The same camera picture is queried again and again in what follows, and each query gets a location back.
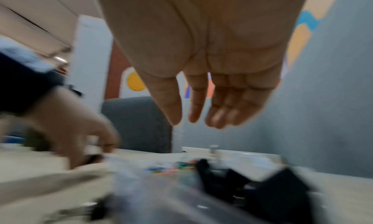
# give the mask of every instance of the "gray chair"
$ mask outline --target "gray chair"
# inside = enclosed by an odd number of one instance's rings
[[[101,112],[118,130],[121,149],[171,152],[172,126],[151,97],[106,100]]]

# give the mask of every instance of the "hand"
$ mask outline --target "hand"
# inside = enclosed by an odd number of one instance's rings
[[[305,0],[99,0],[124,54],[171,124],[182,117],[176,75],[191,87],[196,122],[215,84],[208,126],[240,125],[277,86]]]
[[[118,133],[111,122],[62,87],[54,88],[40,99],[25,119],[44,132],[58,154],[69,159],[70,169],[85,162],[88,135],[98,136],[104,153],[110,153],[119,144]]]

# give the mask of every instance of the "ceiling light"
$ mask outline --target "ceiling light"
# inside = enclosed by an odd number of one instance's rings
[[[54,57],[54,59],[61,62],[61,63],[67,63],[66,60],[64,60],[63,58],[60,58],[60,57]]]

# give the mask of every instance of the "table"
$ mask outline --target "table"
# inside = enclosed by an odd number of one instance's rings
[[[208,150],[183,148],[204,156]],[[222,151],[222,157],[237,151]],[[118,156],[146,164],[156,160],[177,161],[182,154],[153,154],[118,150]],[[267,156],[279,164],[276,155]],[[92,164],[77,171],[64,171],[63,159],[26,148],[0,149],[1,224],[36,224],[43,214],[78,206],[106,194],[112,176],[105,164]],[[317,173],[332,196],[343,223],[373,222],[373,180]],[[72,219],[65,224],[81,224]],[[97,223],[110,223],[106,220]]]

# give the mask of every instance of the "yellow circle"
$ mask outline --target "yellow circle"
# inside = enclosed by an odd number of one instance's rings
[[[140,79],[137,72],[131,72],[127,77],[127,85],[131,90],[142,91],[145,89],[143,81]]]

